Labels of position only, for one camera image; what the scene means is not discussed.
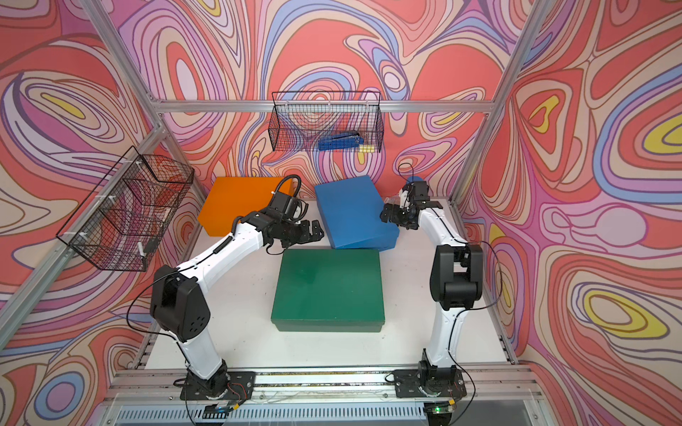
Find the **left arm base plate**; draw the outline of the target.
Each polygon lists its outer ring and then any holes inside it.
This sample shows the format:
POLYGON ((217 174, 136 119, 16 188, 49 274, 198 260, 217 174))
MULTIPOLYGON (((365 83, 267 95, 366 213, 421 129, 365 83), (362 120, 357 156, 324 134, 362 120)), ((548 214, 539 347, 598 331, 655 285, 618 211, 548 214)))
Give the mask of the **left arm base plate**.
POLYGON ((252 397, 255 379, 254 371, 218 371, 207 380, 188 372, 181 387, 180 399, 244 402, 252 397))

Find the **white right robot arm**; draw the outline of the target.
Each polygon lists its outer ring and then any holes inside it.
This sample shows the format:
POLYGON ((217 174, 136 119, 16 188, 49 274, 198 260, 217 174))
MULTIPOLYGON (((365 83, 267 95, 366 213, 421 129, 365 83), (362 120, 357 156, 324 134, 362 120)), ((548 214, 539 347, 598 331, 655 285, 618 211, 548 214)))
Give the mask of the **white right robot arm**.
POLYGON ((446 392, 464 396, 463 370, 458 367, 454 349, 467 312, 482 297, 482 248, 458 234, 438 202, 387 203, 380 219, 424 232, 435 247, 429 276, 435 315, 428 345, 417 365, 418 387, 428 396, 446 392))

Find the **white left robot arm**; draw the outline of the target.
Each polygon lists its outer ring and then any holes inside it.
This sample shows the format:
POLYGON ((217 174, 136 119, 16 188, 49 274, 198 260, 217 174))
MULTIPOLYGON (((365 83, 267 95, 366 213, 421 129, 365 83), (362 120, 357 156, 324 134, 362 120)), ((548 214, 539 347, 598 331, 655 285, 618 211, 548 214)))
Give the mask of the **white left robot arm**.
POLYGON ((285 250, 321 241, 320 222, 305 219, 308 208, 293 195, 276 193, 264 209, 236 218, 229 234, 202 254, 156 270, 150 315, 179 347, 188 369, 186 383, 208 399, 222 399, 232 385, 227 363, 208 331, 211 287, 250 254, 272 248, 276 241, 285 250))

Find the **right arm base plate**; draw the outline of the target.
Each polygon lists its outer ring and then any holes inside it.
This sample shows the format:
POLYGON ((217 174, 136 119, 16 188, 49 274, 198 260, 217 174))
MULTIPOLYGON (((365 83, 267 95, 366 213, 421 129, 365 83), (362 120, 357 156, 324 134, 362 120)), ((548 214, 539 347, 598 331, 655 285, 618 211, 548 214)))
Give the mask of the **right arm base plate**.
POLYGON ((460 400, 467 396, 462 371, 456 367, 437 367, 434 372, 420 372, 417 369, 398 369, 390 375, 396 397, 451 398, 460 400))

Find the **orange shoebox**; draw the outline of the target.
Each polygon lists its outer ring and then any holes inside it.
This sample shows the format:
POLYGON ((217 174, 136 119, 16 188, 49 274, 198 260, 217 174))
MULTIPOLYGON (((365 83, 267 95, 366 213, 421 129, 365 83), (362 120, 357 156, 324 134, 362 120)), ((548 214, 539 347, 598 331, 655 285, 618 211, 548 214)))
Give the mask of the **orange shoebox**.
POLYGON ((227 236, 238 216, 268 206, 280 177, 219 177, 198 216, 210 237, 227 236))

